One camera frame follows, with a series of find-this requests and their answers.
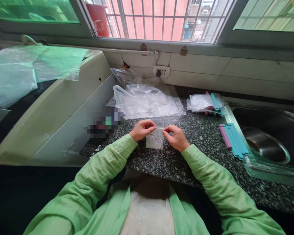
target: speckled granite countertop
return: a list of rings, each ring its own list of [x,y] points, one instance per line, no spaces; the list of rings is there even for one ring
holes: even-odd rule
[[[204,94],[205,92],[203,89],[182,86],[176,86],[176,90],[185,109],[186,98],[189,98],[189,95]],[[223,96],[242,99],[251,97],[243,95],[238,97],[237,94],[233,96],[232,93],[225,92],[218,93]],[[237,184],[258,205],[294,214],[294,187],[250,177],[244,168],[243,162],[235,158],[231,150],[226,148],[219,131],[219,124],[226,124],[225,118],[187,111],[185,116],[155,117],[151,119],[159,126],[174,124],[182,128],[188,141],[196,145],[209,158],[228,169]],[[139,120],[142,119],[125,120],[124,124],[108,139],[90,139],[81,150],[81,154],[89,157],[99,145],[103,149],[108,144],[129,133]],[[126,167],[201,188],[200,183],[193,176],[182,155],[169,145],[167,140],[164,141],[162,150],[146,149],[145,146],[146,139],[138,142],[137,148],[128,158]]]

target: hand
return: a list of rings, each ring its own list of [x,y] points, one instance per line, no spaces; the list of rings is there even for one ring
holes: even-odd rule
[[[183,152],[190,146],[183,130],[175,125],[168,125],[165,129],[163,129],[162,134],[168,140],[169,144],[171,144],[173,148],[179,150],[180,152]]]
[[[130,136],[135,140],[141,140],[156,129],[156,124],[150,120],[139,121],[134,129],[129,133]]]

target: white tiled wall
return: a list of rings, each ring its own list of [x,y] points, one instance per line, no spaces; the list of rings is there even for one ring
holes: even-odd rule
[[[153,76],[154,56],[104,54],[113,68],[125,61],[144,77]],[[160,52],[158,65],[171,68],[167,84],[294,100],[292,62]]]

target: sink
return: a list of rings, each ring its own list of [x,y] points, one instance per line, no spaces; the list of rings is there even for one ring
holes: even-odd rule
[[[268,111],[263,107],[236,107],[232,112],[256,157],[294,167],[294,117],[281,110]]]
[[[250,176],[294,186],[294,106],[223,97],[232,122],[250,153]]]

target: electrical outlet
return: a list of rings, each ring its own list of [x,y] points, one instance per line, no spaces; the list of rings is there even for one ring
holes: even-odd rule
[[[157,76],[157,71],[160,70],[160,77],[169,77],[171,68],[169,66],[154,65],[154,75]]]

